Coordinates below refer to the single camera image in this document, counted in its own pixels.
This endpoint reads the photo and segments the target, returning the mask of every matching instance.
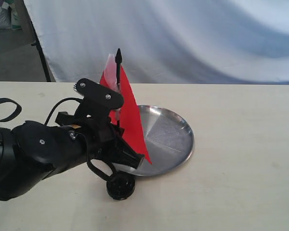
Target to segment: red triangular flag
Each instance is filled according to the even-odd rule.
[[[107,76],[107,80],[105,78],[105,73],[109,75],[109,72],[112,72],[112,76],[116,78],[116,75],[113,75],[113,60],[111,60],[110,68],[107,63],[107,67],[102,74],[102,78],[100,80],[100,84],[106,87],[109,86],[109,76]],[[124,98],[124,104],[120,109],[120,127],[124,128],[123,139],[129,144],[129,146],[137,153],[144,154],[146,160],[149,163],[152,163],[149,157],[148,150],[145,145],[143,127],[141,125],[141,118],[139,108],[136,104],[136,100],[134,94],[132,92],[130,83],[127,79],[125,71],[121,66],[120,73],[120,91]],[[111,111],[109,114],[111,118],[111,122],[116,124],[116,112]]]

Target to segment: floor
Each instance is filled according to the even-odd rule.
[[[22,30],[0,29],[0,81],[46,81],[39,53]]]

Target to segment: metal plate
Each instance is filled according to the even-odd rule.
[[[193,153],[194,134],[189,124],[178,114],[168,109],[139,106],[144,139],[152,165],[144,160],[134,169],[116,165],[116,169],[136,176],[156,176],[173,170]]]

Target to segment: fabric backdrop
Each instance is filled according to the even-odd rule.
[[[25,0],[57,81],[289,83],[289,0]]]

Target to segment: black strap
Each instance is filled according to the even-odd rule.
[[[5,119],[0,119],[0,122],[11,121],[12,119],[15,119],[21,113],[21,110],[22,110],[21,106],[18,103],[16,103],[14,100],[11,100],[8,98],[0,98],[0,104],[2,104],[2,103],[13,103],[16,105],[16,109],[12,114],[10,114]]]

